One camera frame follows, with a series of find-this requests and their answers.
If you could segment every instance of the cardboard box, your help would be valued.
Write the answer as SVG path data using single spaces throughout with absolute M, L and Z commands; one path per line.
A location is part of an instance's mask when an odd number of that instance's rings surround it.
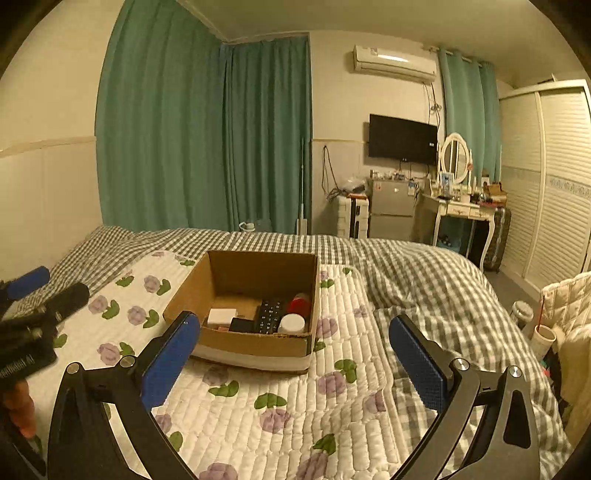
M 320 313 L 319 261 L 316 255 L 283 252 L 209 251 L 195 265 L 166 307 L 172 323 L 183 310 L 199 318 L 201 335 L 192 355 L 228 365 L 281 372 L 306 372 L 310 366 Z M 254 320 L 263 299 L 286 303 L 298 293 L 311 298 L 304 333 L 221 332 L 207 327 L 211 308 L 236 308 Z
M 498 203 L 502 206 L 507 204 L 507 192 L 503 191 L 503 185 L 501 182 L 491 183 L 485 188 L 485 192 L 491 196 L 491 200 L 494 203 Z

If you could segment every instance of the floor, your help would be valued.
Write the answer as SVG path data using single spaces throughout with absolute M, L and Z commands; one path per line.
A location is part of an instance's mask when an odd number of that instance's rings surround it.
M 511 311 L 513 302 L 516 300 L 526 301 L 535 311 L 538 299 L 530 297 L 517 283 L 512 281 L 503 272 L 485 272 L 485 275 L 488 281 L 491 282 L 492 288 L 495 289 L 499 301 L 508 312 Z

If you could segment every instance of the television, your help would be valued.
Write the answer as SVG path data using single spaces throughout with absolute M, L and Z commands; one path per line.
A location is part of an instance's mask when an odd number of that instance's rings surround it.
M 437 126 L 372 114 L 369 156 L 437 165 Z

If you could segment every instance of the wall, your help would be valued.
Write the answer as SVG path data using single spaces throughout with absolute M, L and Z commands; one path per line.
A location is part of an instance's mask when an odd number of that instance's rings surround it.
M 329 148 L 336 180 L 367 177 L 372 168 L 398 170 L 398 162 L 369 158 L 366 154 L 369 114 L 397 116 L 418 122 L 429 121 L 427 92 L 423 84 L 392 77 L 359 74 L 353 70 L 353 47 L 379 47 L 436 59 L 421 44 L 403 38 L 358 32 L 312 31 L 312 233 L 332 233 L 332 213 L 322 191 L 322 151 Z M 437 103 L 443 105 L 441 78 L 433 83 Z M 440 141 L 444 140 L 441 110 Z M 437 125 L 435 115 L 430 123 Z M 413 175 L 424 176 L 424 166 L 413 165 Z M 408 166 L 404 166 L 408 176 Z M 333 187 L 330 180 L 329 190 Z
M 0 153 L 0 278 L 52 267 L 102 223 L 94 137 Z
M 502 80 L 496 80 L 496 91 L 499 93 L 499 98 L 511 93 L 514 88 L 509 85 L 507 82 L 503 82 Z
M 124 0 L 63 0 L 31 32 L 0 79 L 0 150 L 94 135 L 96 92 Z
M 0 79 L 0 278 L 53 266 L 102 223 L 95 109 L 124 0 L 63 0 Z

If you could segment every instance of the white cylindrical container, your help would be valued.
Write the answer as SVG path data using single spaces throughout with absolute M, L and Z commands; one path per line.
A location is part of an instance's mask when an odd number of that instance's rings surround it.
M 556 341 L 556 334 L 550 327 L 539 325 L 534 328 L 530 345 L 534 351 L 535 359 L 539 362 L 544 359 L 552 344 Z
M 297 335 L 304 333 L 306 321 L 302 315 L 297 313 L 288 313 L 281 319 L 277 333 L 287 333 L 290 335 Z
M 513 320 L 519 328 L 523 328 L 534 318 L 534 309 L 531 308 L 530 304 L 523 300 L 517 300 L 511 308 L 509 314 L 511 320 Z
M 254 223 L 240 222 L 238 224 L 238 226 L 240 227 L 240 231 L 241 232 L 253 233 L 254 231 L 256 231 L 255 224 Z

